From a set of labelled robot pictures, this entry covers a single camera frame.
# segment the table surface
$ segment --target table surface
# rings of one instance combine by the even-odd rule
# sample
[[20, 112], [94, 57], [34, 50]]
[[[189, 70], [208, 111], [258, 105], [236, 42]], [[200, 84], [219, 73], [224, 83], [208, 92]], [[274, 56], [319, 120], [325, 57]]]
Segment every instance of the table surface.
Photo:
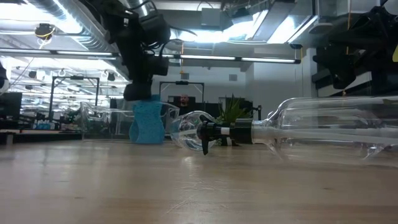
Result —
[[397, 174], [281, 163], [262, 146], [17, 144], [0, 149], [0, 222], [395, 224]]

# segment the glass bottle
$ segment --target glass bottle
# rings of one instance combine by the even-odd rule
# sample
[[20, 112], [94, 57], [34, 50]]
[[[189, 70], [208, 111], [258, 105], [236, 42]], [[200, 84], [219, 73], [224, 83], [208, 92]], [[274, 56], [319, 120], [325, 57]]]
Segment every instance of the glass bottle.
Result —
[[[185, 119], [198, 121], [194, 114]], [[247, 123], [238, 119], [229, 129], [213, 125], [209, 139], [228, 135], [238, 143], [265, 144], [282, 160], [398, 166], [398, 96], [294, 98], [264, 121]], [[191, 136], [182, 136], [198, 150], [207, 130], [199, 130], [201, 122], [190, 127]]]

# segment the person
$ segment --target person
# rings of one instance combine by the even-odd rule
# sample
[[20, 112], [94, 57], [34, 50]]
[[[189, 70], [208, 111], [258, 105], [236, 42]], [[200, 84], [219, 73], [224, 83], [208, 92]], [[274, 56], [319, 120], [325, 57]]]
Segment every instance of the person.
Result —
[[191, 105], [189, 104], [188, 95], [186, 94], [181, 95], [179, 108], [180, 108], [180, 115], [187, 114], [193, 111]]

